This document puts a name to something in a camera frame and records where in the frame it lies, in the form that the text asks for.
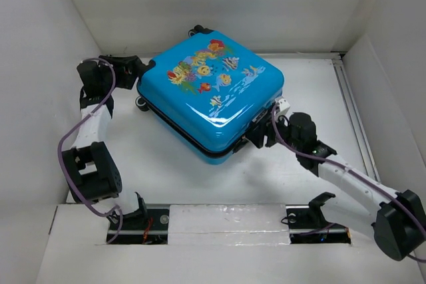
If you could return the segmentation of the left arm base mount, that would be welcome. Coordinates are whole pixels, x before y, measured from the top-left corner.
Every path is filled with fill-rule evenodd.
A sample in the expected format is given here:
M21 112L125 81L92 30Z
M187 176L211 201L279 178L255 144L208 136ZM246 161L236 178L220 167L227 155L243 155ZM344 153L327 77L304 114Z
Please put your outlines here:
M125 215L118 235L118 223L110 222L106 241L117 245L166 245L168 243L168 226L170 206L147 205L147 215L137 209Z

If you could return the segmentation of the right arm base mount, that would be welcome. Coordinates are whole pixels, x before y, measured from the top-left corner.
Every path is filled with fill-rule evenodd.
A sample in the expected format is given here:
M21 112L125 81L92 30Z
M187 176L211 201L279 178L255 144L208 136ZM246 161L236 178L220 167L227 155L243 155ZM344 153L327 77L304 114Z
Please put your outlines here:
M291 244L351 244L348 228L328 222L321 212L322 206L334 197L324 192L308 204L286 205L286 214L280 222L288 226Z

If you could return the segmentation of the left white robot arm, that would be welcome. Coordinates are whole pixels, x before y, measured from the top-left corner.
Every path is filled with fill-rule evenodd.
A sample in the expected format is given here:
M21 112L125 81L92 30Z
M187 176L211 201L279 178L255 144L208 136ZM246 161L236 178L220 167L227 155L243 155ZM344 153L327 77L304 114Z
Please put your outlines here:
M95 215L108 217L118 206L103 213L95 208L102 200L117 198L122 191L118 168L105 143L112 120L116 88L130 90L143 70L137 56L99 56L77 66L81 120L59 141L57 155L73 199Z

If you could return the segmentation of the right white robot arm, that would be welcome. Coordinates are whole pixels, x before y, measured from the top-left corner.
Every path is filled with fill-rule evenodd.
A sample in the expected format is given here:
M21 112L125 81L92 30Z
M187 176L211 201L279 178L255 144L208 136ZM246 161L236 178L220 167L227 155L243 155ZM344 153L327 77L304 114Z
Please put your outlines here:
M276 143L292 151L306 170L337 186L368 214L347 215L347 226L372 235L377 246L393 260L412 258L412 251L425 242L425 211L420 197L406 190L398 192L344 163L337 152L318 140L310 115L297 112L289 118L271 114L250 125L246 138L255 146Z

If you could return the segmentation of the blue hard-shell suitcase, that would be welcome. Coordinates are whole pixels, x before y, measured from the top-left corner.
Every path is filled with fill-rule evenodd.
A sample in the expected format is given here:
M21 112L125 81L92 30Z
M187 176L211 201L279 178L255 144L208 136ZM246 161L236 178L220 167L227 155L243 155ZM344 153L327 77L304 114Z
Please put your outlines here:
M196 25L188 34L146 65L139 103L197 155L220 164L250 142L246 132L272 112L285 76L219 31Z

